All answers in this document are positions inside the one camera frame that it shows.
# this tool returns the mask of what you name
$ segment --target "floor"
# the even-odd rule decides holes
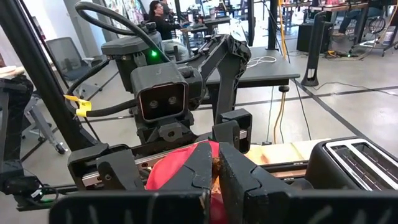
[[[287,46],[291,64],[303,76],[307,57],[295,51],[297,30],[290,30]],[[257,35],[255,45],[264,47],[267,37]],[[333,44],[334,49],[348,50],[344,44]],[[366,136],[385,150],[398,156],[396,133],[398,133],[398,77],[396,62],[398,54],[387,51],[385,57],[374,50],[363,61],[330,61],[321,58],[318,68],[320,86],[328,82],[341,82],[323,85],[319,90],[314,88],[299,89],[305,115],[312,139],[342,138],[347,136]],[[131,99],[122,87],[120,76],[114,64],[93,77],[90,82],[104,85],[103,91],[96,94],[91,102],[94,108],[104,108]],[[302,113],[300,98],[295,83],[290,81],[287,93],[285,113],[282,121],[284,142],[305,141],[309,139],[307,126]],[[261,87],[239,89],[237,107],[248,110],[253,115],[252,142],[272,141],[273,125],[279,112],[281,94],[277,88]],[[271,123],[268,122],[271,110]],[[53,123],[45,105],[40,101],[39,107],[47,120]],[[208,132],[211,129],[211,110],[208,105],[201,106],[193,112],[195,133]],[[127,111],[105,117],[91,119],[91,124],[102,142],[110,145],[139,144],[134,120]],[[54,135],[63,142],[62,135],[54,128]],[[36,137],[23,140],[22,153],[37,145]],[[282,138],[277,133],[277,142]],[[67,169],[67,154],[61,156],[46,141],[24,161],[27,172],[34,173],[48,184],[69,184],[72,178]],[[0,194],[0,217],[2,223],[46,223],[48,211],[17,212],[16,203],[11,196]]]

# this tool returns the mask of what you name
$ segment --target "red object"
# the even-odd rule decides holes
[[[218,157],[218,142],[208,142],[211,146],[212,156]],[[198,143],[192,144],[184,148],[176,149],[162,160],[157,162],[150,172],[146,189],[158,190],[160,189],[177,171],[184,165],[185,161],[191,156],[196,149]],[[210,202],[210,220],[211,224],[227,223],[226,212],[221,194],[211,194]]]

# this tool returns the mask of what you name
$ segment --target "white cable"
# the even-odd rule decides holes
[[[277,61],[277,59],[275,57],[271,57],[271,56],[255,57],[255,58],[250,59],[250,61],[248,62],[248,68],[254,67],[261,63],[274,63],[276,61]]]

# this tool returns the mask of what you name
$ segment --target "yellow tag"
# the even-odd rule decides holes
[[[76,109],[77,116],[86,116],[87,111],[91,111],[91,102],[87,100],[79,99],[77,96],[64,95],[68,100],[76,101],[79,103],[79,109]]]

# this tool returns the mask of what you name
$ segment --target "green led light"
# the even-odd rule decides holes
[[[157,52],[153,50],[153,51],[150,53],[150,56],[156,57],[156,56],[157,56]]]

